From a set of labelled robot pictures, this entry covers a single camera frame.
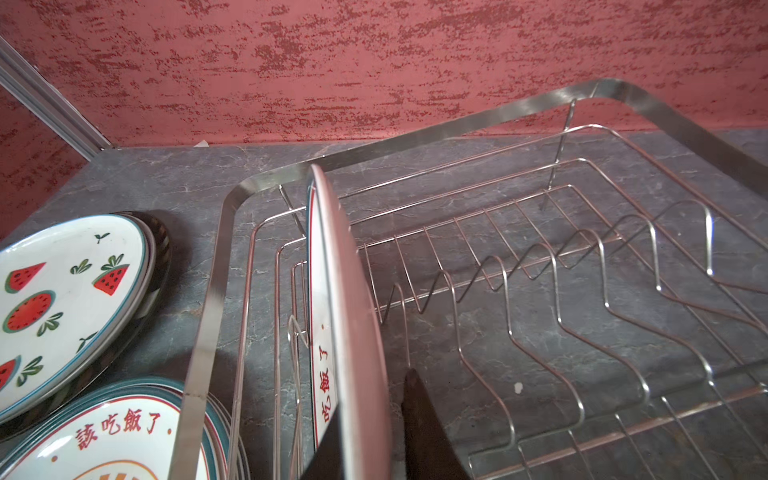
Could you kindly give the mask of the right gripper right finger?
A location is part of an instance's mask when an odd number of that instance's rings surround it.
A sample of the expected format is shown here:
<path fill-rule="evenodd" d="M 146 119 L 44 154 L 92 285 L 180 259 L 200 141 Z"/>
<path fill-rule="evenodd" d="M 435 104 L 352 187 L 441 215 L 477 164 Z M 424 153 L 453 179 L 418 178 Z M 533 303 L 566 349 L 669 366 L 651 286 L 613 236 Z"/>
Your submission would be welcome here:
<path fill-rule="evenodd" d="M 406 372 L 401 411 L 408 479 L 469 479 L 414 368 Z"/>

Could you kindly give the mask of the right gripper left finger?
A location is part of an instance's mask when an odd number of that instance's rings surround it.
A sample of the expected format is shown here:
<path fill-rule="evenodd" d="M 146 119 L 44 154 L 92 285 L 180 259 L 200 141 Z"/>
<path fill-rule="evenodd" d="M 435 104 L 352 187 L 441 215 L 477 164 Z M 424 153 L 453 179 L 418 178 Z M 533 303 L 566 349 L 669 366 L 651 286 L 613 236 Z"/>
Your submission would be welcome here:
<path fill-rule="evenodd" d="M 344 469 L 341 453 L 340 413 L 331 416 L 319 447 L 304 471 L 301 480 L 343 480 Z"/>

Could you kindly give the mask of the orange sunburst plate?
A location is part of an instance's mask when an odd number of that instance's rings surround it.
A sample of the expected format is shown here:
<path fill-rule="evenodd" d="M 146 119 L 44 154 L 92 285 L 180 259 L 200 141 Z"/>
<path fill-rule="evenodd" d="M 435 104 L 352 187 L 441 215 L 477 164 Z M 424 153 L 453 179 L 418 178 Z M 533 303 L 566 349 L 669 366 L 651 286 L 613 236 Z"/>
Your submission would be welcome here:
<path fill-rule="evenodd" d="M 392 435 L 376 308 L 347 214 L 323 169 L 308 189 L 309 331 L 314 440 L 338 427 L 347 479 L 388 479 Z"/>
<path fill-rule="evenodd" d="M 183 384 L 120 381 L 65 407 L 1 463 L 3 479 L 167 479 Z"/>

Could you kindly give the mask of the dark rimmed patterned plate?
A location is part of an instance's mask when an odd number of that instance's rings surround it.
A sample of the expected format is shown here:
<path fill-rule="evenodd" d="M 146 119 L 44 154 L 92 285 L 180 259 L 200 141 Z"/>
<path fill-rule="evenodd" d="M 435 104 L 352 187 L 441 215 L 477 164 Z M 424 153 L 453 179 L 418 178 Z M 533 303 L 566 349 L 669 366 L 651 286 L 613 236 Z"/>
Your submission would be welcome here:
<path fill-rule="evenodd" d="M 33 427 L 39 426 L 85 391 L 133 342 L 161 301 L 173 263 L 172 240 L 165 224 L 156 216 L 146 212 L 121 211 L 117 212 L 117 215 L 137 222 L 145 230 L 145 236 L 150 245 L 156 248 L 153 254 L 155 266 L 147 292 L 132 318 L 118 328 L 117 333 L 98 351 L 98 356 L 77 376 L 65 382 L 62 387 L 30 410 L 1 424 L 2 441 L 20 436 Z"/>

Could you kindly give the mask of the watermelon print white plate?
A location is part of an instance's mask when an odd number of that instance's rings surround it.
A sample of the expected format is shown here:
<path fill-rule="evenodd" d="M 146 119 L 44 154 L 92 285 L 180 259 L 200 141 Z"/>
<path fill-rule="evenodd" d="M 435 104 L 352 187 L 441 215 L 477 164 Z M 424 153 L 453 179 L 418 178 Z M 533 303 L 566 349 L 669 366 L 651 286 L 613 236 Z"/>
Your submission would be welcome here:
<path fill-rule="evenodd" d="M 1 252 L 1 420 L 76 379 L 136 312 L 155 266 L 149 228 L 86 216 Z"/>

